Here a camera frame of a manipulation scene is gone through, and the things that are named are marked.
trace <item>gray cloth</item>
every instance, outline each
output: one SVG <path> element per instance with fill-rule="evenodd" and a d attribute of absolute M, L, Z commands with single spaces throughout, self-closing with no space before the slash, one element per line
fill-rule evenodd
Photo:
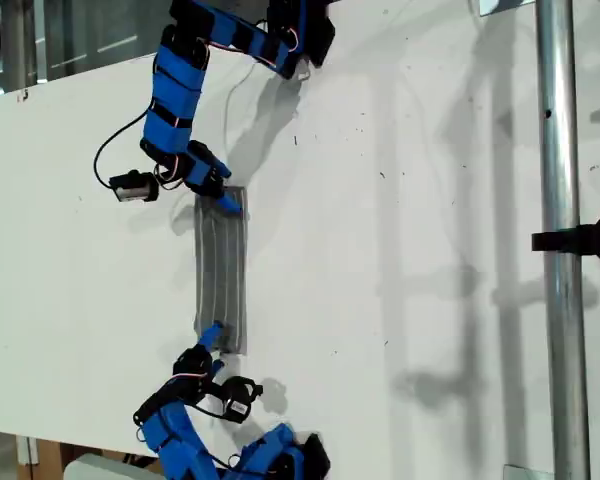
<path fill-rule="evenodd" d="M 195 330 L 201 332 L 219 321 L 225 326 L 217 348 L 245 353 L 247 254 L 247 191 L 228 187 L 227 195 L 241 206 L 228 214 L 215 200 L 198 197 L 195 204 L 197 305 Z"/>

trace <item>white table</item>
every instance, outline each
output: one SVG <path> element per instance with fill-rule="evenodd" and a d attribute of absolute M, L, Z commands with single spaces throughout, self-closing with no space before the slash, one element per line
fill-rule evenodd
<path fill-rule="evenodd" d="M 586 222 L 600 216 L 600 2 L 576 7 Z M 319 431 L 333 479 L 552 470 L 530 246 L 533 7 L 489 19 L 442 0 L 331 11 L 335 44 L 299 92 L 259 66 L 241 82 L 250 59 L 213 53 L 194 136 L 249 185 L 237 369 L 269 393 L 237 431 L 198 417 L 196 428 L 221 457 L 279 421 Z M 146 107 L 150 65 L 0 98 L 0 431 L 145 453 L 131 416 L 196 341 L 193 194 L 118 204 L 91 172 L 102 141 Z M 104 176 L 152 166 L 140 128 L 105 151 Z M 598 479 L 600 263 L 584 270 Z"/>

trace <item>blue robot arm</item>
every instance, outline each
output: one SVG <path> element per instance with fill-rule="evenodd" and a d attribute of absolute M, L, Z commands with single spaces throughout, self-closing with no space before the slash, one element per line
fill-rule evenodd
<path fill-rule="evenodd" d="M 109 187 L 118 199 L 153 201 L 161 186 L 183 182 L 199 195 L 216 198 L 226 210 L 239 212 L 240 207 L 224 192 L 230 170 L 206 145 L 190 140 L 210 46 L 249 55 L 289 79 L 303 57 L 316 66 L 324 62 L 335 35 L 326 11 L 330 1 L 271 0 L 269 31 L 265 32 L 197 0 L 173 0 L 170 14 L 176 24 L 167 26 L 162 34 L 140 142 L 156 162 L 156 169 L 153 174 L 134 170 L 111 178 Z"/>
<path fill-rule="evenodd" d="M 185 405 L 198 408 L 197 403 L 211 394 L 223 402 L 223 413 L 213 416 L 242 423 L 251 412 L 252 402 L 262 394 L 260 385 L 243 377 L 231 377 L 222 385 L 213 382 L 224 366 L 220 360 L 213 361 L 210 353 L 221 329 L 220 324 L 215 324 L 204 332 L 198 344 L 175 362 L 173 377 L 134 414 L 134 422 L 142 430 L 147 446 L 160 457 L 166 477 L 169 480 L 323 480 L 330 462 L 319 437 L 311 435 L 300 445 L 285 424 L 244 447 L 235 467 L 224 464 L 224 469 L 216 468 L 214 461 L 218 459 L 205 448 Z"/>

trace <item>silver pipe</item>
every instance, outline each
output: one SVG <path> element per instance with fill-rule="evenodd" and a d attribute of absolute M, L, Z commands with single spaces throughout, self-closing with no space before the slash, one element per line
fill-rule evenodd
<path fill-rule="evenodd" d="M 572 0 L 537 0 L 544 231 L 580 223 Z M 556 480 L 589 480 L 582 266 L 545 253 Z"/>

